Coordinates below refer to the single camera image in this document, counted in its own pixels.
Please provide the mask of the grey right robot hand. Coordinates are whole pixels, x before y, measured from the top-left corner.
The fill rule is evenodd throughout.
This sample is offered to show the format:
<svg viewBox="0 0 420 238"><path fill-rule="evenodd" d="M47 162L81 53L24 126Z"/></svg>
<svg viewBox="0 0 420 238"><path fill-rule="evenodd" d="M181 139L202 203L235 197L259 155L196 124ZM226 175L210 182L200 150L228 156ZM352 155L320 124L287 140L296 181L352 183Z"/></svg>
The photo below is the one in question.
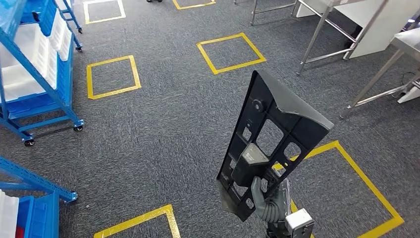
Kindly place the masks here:
<svg viewBox="0 0 420 238"><path fill-rule="evenodd" d="M291 212L290 182L285 179L267 198L261 190L262 179L255 176L251 185L252 197L257 215L267 223L284 222Z"/></svg>

